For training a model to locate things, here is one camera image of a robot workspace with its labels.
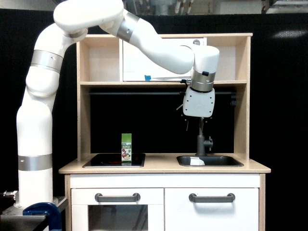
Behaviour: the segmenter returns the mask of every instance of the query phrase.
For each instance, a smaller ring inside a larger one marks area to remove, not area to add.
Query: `oven window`
[[[148,230],[148,205],[90,205],[89,231]]]

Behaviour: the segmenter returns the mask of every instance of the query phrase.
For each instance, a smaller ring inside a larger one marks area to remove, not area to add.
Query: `ceiling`
[[[53,11],[65,0],[0,0],[0,8]],[[176,3],[183,7],[175,10]],[[303,0],[123,0],[125,8],[133,14],[186,15],[186,14],[259,14],[306,13],[308,1]]]

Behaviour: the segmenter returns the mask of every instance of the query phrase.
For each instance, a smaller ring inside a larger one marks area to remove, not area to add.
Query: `gray sink basin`
[[[191,165],[191,157],[199,157],[204,161],[205,165]],[[178,156],[177,160],[179,165],[186,167],[241,167],[244,166],[241,162],[237,161],[233,157],[224,155],[207,155],[207,156],[195,156],[195,155],[182,155]]]

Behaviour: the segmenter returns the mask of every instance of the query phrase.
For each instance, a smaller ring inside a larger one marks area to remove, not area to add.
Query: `juice carton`
[[[131,133],[122,134],[122,161],[131,161]]]

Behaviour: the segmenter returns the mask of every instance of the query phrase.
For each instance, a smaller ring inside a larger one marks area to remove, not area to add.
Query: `black cooktop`
[[[133,153],[131,162],[122,162],[120,153],[97,154],[82,167],[143,167],[145,154]]]

